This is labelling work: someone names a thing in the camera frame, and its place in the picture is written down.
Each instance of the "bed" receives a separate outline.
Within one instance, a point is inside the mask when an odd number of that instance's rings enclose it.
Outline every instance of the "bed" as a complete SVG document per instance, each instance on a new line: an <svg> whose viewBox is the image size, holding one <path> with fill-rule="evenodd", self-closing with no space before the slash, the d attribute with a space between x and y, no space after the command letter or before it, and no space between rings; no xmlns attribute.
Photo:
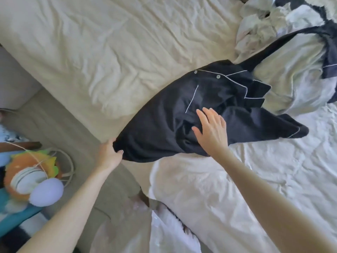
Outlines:
<svg viewBox="0 0 337 253"><path fill-rule="evenodd" d="M334 0L326 1L334 15ZM0 43L105 141L173 80L213 61L235 60L242 5L240 0L3 0ZM336 115L332 103L296 116L310 130L301 139L231 145L247 167L333 240ZM123 165L146 195L166 204L213 252L277 252L212 158L177 154Z"/></svg>

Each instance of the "hand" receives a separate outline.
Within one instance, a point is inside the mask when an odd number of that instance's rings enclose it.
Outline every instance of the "hand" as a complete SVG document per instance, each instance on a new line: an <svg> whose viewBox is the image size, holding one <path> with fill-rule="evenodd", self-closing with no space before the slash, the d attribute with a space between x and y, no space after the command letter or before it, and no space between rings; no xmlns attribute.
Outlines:
<svg viewBox="0 0 337 253"><path fill-rule="evenodd" d="M204 107L203 111L206 115L199 109L196 110L203 132L201 133L197 127L192 127L192 130L201 147L215 159L224 152L230 151L227 142L226 122L212 108Z"/></svg>
<svg viewBox="0 0 337 253"><path fill-rule="evenodd" d="M117 153L115 152L113 147L113 142L115 140L116 139L110 139L99 147L99 154L94 172L106 171L110 174L112 170L120 164L124 151L119 150Z"/></svg>

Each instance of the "person's left arm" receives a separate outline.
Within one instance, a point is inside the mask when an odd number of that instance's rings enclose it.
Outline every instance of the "person's left arm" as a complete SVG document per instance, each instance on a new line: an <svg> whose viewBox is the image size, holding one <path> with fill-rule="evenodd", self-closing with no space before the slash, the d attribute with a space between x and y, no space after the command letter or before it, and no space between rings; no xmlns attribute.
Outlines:
<svg viewBox="0 0 337 253"><path fill-rule="evenodd" d="M123 151L116 153L112 144L109 140L101 145L96 168L86 182L18 253L73 252L104 181L122 160Z"/></svg>

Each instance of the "person's right arm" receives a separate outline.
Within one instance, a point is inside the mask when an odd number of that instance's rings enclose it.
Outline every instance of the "person's right arm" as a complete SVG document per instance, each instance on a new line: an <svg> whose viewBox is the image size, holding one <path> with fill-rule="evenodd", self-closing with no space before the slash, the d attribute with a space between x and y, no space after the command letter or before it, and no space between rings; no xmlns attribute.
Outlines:
<svg viewBox="0 0 337 253"><path fill-rule="evenodd" d="M199 144L229 174L280 252L337 252L336 246L300 210L233 155L224 119L213 109L203 111L206 115L197 110L203 133L192 128Z"/></svg>

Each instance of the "person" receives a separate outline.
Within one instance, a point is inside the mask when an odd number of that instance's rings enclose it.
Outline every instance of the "person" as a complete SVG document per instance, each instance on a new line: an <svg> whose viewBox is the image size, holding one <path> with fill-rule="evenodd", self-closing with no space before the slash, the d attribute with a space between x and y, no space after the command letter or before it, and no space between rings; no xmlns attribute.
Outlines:
<svg viewBox="0 0 337 253"><path fill-rule="evenodd" d="M281 253L337 252L314 225L280 193L259 178L231 153L226 122L213 109L197 110L203 132L192 127L201 147L228 173L251 211ZM113 140L102 144L97 165L72 199L35 234L19 253L70 253L108 175L122 160Z"/></svg>

